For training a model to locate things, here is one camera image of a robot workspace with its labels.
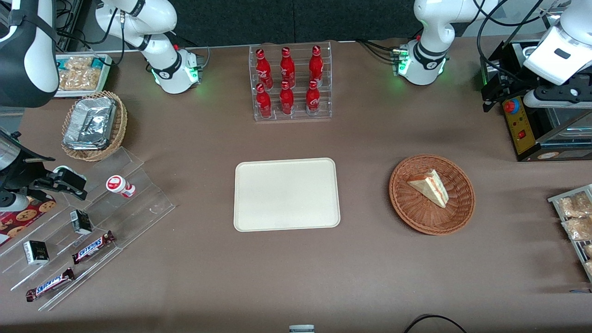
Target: table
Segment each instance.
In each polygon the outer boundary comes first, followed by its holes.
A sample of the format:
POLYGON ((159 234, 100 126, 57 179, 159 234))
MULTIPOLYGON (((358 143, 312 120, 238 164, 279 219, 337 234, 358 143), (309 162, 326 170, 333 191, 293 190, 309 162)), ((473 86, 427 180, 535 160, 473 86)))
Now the table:
MULTIPOLYGON (((469 332, 586 331, 592 296, 568 290, 589 284, 546 198, 590 183, 590 163, 515 162, 503 116, 481 111, 474 39, 457 39, 426 87, 358 44, 332 45, 333 118, 287 124, 253 120, 247 47, 213 49, 202 85, 181 95, 127 53, 107 85, 128 109, 124 146, 178 208, 50 312, 2 288, 1 331, 399 332, 422 313, 469 332), (451 159, 474 185, 475 214, 453 235, 420 234, 391 207, 390 174, 418 153, 451 159), (338 227, 234 229, 237 164, 318 157, 337 165, 338 227)), ((60 148, 72 103, 27 110, 21 138, 84 171, 60 148)))

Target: red bottle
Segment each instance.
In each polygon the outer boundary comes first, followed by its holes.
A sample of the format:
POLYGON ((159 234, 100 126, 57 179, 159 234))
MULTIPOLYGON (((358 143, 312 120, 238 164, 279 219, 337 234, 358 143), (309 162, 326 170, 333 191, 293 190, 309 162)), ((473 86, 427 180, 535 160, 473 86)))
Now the red bottle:
POLYGON ((293 88, 296 85, 296 68, 288 47, 282 48, 282 62, 279 67, 282 69, 282 80, 288 81, 290 88, 293 88))
POLYGON ((274 80, 271 78, 271 66, 267 59, 265 59, 265 52, 262 49, 255 51, 257 56, 257 75, 259 80, 265 86, 266 90, 270 90, 274 86, 274 80))
POLYGON ((290 83, 286 80, 282 81, 282 91, 279 93, 279 100, 282 103, 282 112, 289 116, 294 109, 294 93, 290 89, 290 83))
POLYGON ((321 58, 321 47, 313 46, 313 57, 308 63, 310 70, 310 79, 317 81, 317 87, 323 85, 323 58, 321 58))
POLYGON ((271 117, 271 98, 269 98, 269 94, 265 91, 265 87, 263 84, 257 84, 257 106, 259 107, 259 113, 261 113, 261 117, 263 118, 270 118, 271 117))
POLYGON ((308 91, 306 92, 306 113, 309 116, 315 116, 318 113, 318 102, 321 94, 317 89, 317 81, 311 80, 308 84, 308 91))

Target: white container lid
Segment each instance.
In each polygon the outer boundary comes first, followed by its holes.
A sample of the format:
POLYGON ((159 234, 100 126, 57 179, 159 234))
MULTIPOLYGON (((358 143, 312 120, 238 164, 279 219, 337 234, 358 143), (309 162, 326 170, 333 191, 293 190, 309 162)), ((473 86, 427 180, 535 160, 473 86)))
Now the white container lid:
POLYGON ((107 179, 107 183, 105 183, 105 186, 107 187, 107 190, 119 193, 123 191, 123 189, 126 187, 126 181, 123 179, 122 176, 115 175, 107 179))

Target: wicker basket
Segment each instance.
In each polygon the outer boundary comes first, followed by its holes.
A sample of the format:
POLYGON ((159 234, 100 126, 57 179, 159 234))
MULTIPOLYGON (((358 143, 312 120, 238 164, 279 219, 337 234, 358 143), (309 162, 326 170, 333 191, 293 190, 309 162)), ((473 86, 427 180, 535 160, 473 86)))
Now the wicker basket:
MULTIPOLYGON (((74 149, 70 149, 70 148, 66 147, 62 143, 62 149, 64 149, 66 154, 72 158, 82 159, 87 162, 96 162, 96 161, 100 161, 102 159, 105 159, 106 157, 108 157, 109 155, 114 153, 121 146, 121 142, 123 141, 123 137, 126 134, 126 125, 127 125, 126 106, 123 105, 123 103, 121 102, 119 97, 117 97, 117 95, 115 95, 109 91, 97 92, 92 95, 82 97, 82 99, 84 100, 87 98, 99 98, 99 97, 109 97, 109 98, 112 98, 117 103, 117 110, 115 111, 115 120, 113 122, 113 129, 111 131, 111 138, 110 138, 111 143, 109 144, 109 147, 107 147, 106 149, 104 149, 102 151, 76 151, 74 149)), ((68 128, 68 124, 70 123, 70 118, 72 116, 72 111, 74 110, 75 105, 76 104, 74 104, 70 108, 70 112, 68 112, 68 115, 66 116, 66 121, 64 122, 64 125, 62 126, 62 136, 66 134, 66 130, 68 128)))
POLYGON ((389 183, 392 206, 413 229, 428 235, 448 235, 464 227, 475 210, 471 181, 453 162, 437 155, 416 155, 403 160, 389 183), (446 208, 434 204, 407 180, 435 169, 448 192, 446 208))

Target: red emergency stop button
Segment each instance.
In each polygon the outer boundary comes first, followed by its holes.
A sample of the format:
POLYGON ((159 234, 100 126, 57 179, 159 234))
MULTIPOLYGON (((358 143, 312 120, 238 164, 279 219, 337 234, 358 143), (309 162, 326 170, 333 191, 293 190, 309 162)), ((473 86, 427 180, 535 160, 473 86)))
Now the red emergency stop button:
POLYGON ((511 113, 516 108, 516 103, 514 101, 508 101, 504 104, 504 111, 511 113))

